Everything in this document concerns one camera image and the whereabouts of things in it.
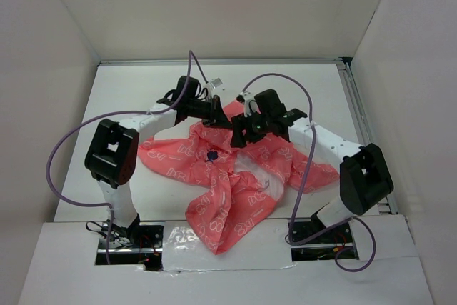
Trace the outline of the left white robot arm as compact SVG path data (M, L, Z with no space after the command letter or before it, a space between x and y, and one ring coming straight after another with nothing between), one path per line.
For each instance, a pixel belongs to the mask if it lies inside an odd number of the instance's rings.
M197 79L182 76L176 88L168 91L145 114L99 122L84 166L100 186L105 202L111 205L108 209L111 232L123 246L135 246L141 238L140 218L129 186L139 145L189 117L200 119L205 126L230 129L231 122L215 93L220 85L220 79L202 86Z

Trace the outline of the pink patterned jacket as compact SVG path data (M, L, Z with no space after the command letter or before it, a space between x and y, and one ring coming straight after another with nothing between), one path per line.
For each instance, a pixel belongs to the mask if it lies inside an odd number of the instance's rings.
M213 254L227 252L268 217L286 187L298 189L310 166L304 193L339 178L328 164L310 163L292 143L268 134L242 149L230 145L232 132L191 125L185 139L148 138L138 149L145 167L186 184L206 187L187 206L185 217Z

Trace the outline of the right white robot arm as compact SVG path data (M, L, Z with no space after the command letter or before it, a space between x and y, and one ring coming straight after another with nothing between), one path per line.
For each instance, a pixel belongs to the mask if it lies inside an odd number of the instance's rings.
M393 181L381 148L348 141L316 124L310 112L288 110L273 89L240 93L241 114L232 118L233 148L264 139L268 134L323 157L339 173L339 194L311 216L314 239L327 242L336 225L361 216L393 191Z

